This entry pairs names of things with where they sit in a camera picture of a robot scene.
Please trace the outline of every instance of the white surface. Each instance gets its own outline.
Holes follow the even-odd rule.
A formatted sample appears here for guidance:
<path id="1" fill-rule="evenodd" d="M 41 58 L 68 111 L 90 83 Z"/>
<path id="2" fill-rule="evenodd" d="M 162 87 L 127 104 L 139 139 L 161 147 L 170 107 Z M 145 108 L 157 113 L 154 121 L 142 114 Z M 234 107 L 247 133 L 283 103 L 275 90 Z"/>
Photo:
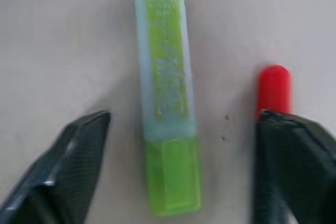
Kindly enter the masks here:
<path id="1" fill-rule="evenodd" d="M 335 0 L 185 4 L 203 210 L 160 220 L 148 210 L 134 0 L 0 0 L 0 200 L 103 100 L 116 118 L 87 223 L 248 223 L 255 77 L 270 62 L 292 73 L 293 111 L 336 134 Z"/>

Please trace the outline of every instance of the red object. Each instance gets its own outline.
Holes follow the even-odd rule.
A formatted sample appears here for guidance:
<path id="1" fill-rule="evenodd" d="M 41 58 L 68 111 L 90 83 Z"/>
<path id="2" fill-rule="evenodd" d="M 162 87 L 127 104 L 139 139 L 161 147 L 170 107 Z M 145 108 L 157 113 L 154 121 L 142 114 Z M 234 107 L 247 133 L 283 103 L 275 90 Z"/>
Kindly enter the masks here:
<path id="1" fill-rule="evenodd" d="M 263 69 L 258 77 L 257 111 L 259 120 L 261 110 L 290 113 L 290 73 L 280 65 Z"/>

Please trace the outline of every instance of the table surface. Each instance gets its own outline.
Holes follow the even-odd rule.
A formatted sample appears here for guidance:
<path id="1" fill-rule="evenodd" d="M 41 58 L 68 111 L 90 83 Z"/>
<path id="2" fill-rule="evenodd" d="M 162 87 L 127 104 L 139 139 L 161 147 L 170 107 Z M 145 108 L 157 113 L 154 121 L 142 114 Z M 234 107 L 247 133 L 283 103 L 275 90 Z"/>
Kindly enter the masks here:
<path id="1" fill-rule="evenodd" d="M 256 75 L 269 63 L 291 71 L 293 112 L 336 134 L 335 0 L 185 4 L 204 208 L 149 212 L 134 0 L 0 0 L 0 201 L 66 123 L 103 104 L 114 123 L 87 223 L 248 223 Z"/>

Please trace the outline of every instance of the green highlighter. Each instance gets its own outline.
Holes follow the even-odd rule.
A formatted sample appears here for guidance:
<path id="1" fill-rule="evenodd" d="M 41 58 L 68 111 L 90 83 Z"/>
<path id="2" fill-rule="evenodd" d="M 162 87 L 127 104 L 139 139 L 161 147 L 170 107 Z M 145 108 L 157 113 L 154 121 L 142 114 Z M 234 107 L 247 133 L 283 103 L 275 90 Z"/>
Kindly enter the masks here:
<path id="1" fill-rule="evenodd" d="M 184 0 L 135 0 L 145 165 L 156 216 L 202 205 Z"/>

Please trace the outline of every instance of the red cap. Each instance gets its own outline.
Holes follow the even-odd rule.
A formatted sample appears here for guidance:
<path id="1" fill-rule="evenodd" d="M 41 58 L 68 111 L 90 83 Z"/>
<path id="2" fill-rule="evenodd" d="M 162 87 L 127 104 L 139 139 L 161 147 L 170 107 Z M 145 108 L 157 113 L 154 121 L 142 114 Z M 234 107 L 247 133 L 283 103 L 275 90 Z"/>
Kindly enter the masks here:
<path id="1" fill-rule="evenodd" d="M 280 65 L 263 69 L 258 77 L 257 119 L 261 110 L 290 113 L 290 73 Z"/>

